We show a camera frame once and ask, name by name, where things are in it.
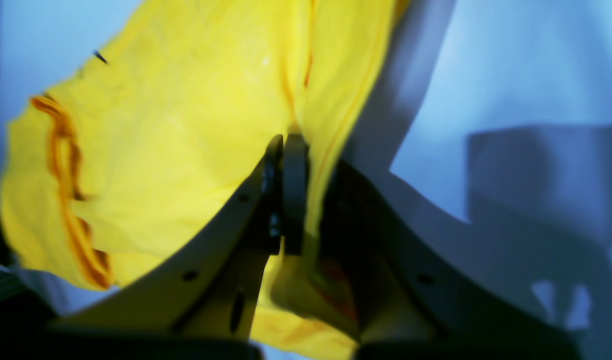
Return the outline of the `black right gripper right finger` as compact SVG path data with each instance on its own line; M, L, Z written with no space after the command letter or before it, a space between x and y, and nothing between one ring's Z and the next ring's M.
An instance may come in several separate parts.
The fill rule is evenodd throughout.
M343 161L326 193L320 244L351 284L360 337L356 360L581 358L569 335L449 265Z

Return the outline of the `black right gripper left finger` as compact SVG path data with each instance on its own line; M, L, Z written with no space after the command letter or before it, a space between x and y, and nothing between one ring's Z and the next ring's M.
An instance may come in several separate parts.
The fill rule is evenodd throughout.
M304 215L308 147L274 136L217 215L128 287L46 331L50 360L262 360L249 342L264 269Z

